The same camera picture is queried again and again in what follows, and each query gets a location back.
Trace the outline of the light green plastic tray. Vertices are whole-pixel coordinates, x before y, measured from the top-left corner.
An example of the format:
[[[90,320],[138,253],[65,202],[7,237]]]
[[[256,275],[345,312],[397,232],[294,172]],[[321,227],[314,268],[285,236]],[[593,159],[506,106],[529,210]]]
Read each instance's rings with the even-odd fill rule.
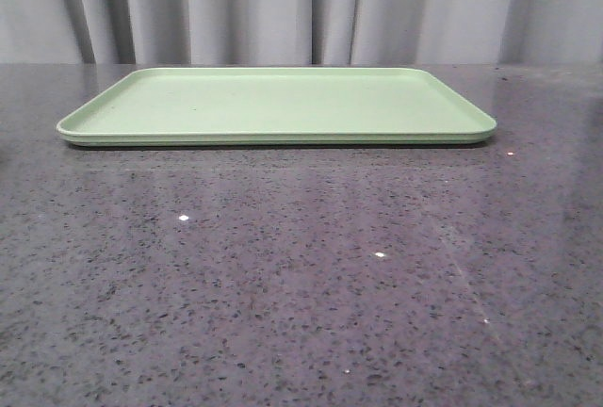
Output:
[[[57,123],[80,146],[470,144],[496,121],[408,68],[150,68]]]

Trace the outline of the grey pleated curtain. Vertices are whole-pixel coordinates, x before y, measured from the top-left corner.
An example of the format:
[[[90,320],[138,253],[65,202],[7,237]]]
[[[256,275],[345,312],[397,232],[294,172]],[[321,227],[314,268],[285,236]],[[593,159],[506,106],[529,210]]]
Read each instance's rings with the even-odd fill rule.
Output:
[[[5,63],[598,62],[602,0],[1,0]]]

